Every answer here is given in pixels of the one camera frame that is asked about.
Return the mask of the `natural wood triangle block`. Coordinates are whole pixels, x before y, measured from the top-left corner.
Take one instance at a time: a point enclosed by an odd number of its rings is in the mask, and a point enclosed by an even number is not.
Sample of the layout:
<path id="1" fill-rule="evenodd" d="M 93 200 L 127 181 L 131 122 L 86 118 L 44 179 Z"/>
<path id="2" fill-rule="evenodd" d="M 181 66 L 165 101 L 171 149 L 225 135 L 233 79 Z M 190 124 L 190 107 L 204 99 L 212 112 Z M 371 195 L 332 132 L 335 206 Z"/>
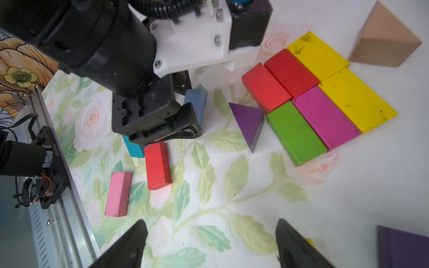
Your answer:
<path id="1" fill-rule="evenodd" d="M 349 61 L 401 66 L 423 41 L 380 1 L 376 1 L 356 39 Z"/>

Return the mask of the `yellow block long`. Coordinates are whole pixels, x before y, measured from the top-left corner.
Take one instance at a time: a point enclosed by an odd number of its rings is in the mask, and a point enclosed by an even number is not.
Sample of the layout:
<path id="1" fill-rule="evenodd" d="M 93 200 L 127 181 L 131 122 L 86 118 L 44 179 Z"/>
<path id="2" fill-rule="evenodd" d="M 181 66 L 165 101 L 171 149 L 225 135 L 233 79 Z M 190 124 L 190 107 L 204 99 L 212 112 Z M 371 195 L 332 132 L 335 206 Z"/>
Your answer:
<path id="1" fill-rule="evenodd" d="M 350 63 L 311 31 L 308 31 L 287 50 L 296 57 L 319 81 L 324 81 Z"/>

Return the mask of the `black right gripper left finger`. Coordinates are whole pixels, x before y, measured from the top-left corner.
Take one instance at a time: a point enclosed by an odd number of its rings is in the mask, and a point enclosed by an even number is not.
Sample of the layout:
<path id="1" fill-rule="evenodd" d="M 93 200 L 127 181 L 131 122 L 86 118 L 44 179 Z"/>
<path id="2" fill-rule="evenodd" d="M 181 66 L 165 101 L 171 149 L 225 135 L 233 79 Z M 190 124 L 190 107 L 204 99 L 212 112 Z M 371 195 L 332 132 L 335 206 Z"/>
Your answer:
<path id="1" fill-rule="evenodd" d="M 139 268 L 147 235 L 144 220 L 138 220 L 90 268 Z"/>

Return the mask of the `green block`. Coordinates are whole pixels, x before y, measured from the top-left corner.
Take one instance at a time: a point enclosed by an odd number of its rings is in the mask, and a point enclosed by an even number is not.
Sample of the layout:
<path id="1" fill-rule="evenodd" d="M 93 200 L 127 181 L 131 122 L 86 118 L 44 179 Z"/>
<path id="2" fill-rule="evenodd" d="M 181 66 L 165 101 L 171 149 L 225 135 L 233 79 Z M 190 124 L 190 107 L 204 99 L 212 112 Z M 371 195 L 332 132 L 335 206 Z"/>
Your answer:
<path id="1" fill-rule="evenodd" d="M 271 111 L 267 120 L 295 166 L 301 166 L 328 151 L 291 101 Z"/>

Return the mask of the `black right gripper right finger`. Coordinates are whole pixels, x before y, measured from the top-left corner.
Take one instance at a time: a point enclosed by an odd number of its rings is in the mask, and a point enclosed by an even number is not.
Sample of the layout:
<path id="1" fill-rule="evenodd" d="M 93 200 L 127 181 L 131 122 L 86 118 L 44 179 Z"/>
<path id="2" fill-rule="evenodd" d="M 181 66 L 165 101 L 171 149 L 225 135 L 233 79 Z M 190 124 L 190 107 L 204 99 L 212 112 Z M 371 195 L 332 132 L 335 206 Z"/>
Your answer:
<path id="1" fill-rule="evenodd" d="M 283 218 L 278 220 L 275 238 L 281 268 L 334 268 Z"/>

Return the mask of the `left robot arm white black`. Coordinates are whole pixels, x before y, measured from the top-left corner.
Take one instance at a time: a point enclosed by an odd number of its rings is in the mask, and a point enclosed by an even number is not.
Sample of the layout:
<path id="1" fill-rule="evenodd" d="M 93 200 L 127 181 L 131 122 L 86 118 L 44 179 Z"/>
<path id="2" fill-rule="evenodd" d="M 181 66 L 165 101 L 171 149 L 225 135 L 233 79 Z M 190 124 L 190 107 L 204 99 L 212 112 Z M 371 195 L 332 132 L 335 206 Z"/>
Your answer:
<path id="1" fill-rule="evenodd" d="M 201 136 L 193 106 L 175 100 L 174 75 L 154 73 L 155 37 L 129 1 L 2 1 L 1 29 L 109 89 L 112 130 L 132 143 Z"/>

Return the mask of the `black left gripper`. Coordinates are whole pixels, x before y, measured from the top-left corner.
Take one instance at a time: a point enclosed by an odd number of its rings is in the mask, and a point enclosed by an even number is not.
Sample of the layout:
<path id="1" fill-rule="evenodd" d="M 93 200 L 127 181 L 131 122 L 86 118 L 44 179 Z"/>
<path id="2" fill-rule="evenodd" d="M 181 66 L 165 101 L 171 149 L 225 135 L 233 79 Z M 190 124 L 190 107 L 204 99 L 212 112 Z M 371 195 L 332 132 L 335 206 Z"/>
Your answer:
<path id="1" fill-rule="evenodd" d="M 174 139 L 202 136 L 191 103 L 183 106 L 175 94 L 185 95 L 191 87 L 189 73 L 180 71 L 152 82 L 132 97 L 112 95 L 112 130 L 129 136 L 131 143 L 150 145 Z"/>

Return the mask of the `purple triangle block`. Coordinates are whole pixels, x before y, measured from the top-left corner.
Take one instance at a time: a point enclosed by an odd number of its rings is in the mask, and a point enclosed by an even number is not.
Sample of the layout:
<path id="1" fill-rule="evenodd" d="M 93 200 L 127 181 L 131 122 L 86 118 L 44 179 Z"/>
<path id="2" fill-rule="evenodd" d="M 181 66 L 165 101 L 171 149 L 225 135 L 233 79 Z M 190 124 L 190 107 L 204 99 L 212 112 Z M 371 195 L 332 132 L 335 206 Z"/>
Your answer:
<path id="1" fill-rule="evenodd" d="M 260 108 L 229 103 L 231 111 L 236 119 L 243 137 L 251 153 L 257 146 L 263 124 L 265 122 L 264 112 Z"/>

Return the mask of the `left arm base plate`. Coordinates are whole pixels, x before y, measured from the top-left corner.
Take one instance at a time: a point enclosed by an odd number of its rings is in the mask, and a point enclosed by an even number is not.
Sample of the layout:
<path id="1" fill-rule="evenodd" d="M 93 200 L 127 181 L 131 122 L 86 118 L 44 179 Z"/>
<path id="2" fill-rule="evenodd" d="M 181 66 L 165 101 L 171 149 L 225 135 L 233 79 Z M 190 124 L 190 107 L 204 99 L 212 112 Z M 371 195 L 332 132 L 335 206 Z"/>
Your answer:
<path id="1" fill-rule="evenodd" d="M 14 175 L 15 208 L 40 203 L 42 209 L 48 209 L 70 185 L 54 133 L 50 127 L 43 126 L 30 144 L 18 144 L 19 155 L 29 155 L 23 157 L 26 163 L 19 164 Z"/>

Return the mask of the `magenta block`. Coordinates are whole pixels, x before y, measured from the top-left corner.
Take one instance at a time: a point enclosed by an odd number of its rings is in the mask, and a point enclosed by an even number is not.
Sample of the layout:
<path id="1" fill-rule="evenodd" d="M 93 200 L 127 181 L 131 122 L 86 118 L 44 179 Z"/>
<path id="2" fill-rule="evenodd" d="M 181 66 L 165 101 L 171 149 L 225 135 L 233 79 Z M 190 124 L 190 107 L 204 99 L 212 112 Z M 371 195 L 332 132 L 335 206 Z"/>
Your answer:
<path id="1" fill-rule="evenodd" d="M 318 86 L 292 102 L 329 151 L 362 134 Z"/>

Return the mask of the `red block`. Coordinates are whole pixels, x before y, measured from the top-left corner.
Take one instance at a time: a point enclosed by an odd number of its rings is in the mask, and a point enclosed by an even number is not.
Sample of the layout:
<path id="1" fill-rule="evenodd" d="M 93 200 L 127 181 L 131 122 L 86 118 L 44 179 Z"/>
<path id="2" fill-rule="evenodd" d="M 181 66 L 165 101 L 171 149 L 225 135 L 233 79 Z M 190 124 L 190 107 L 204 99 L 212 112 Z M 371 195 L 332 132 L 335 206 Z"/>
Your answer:
<path id="1" fill-rule="evenodd" d="M 262 64 L 242 76 L 242 82 L 267 115 L 292 99 L 291 95 Z"/>
<path id="2" fill-rule="evenodd" d="M 172 184 L 166 143 L 159 142 L 145 148 L 147 186 L 150 191 Z"/>
<path id="3" fill-rule="evenodd" d="M 319 80 L 287 49 L 268 59 L 264 66 L 292 99 L 317 86 Z"/>

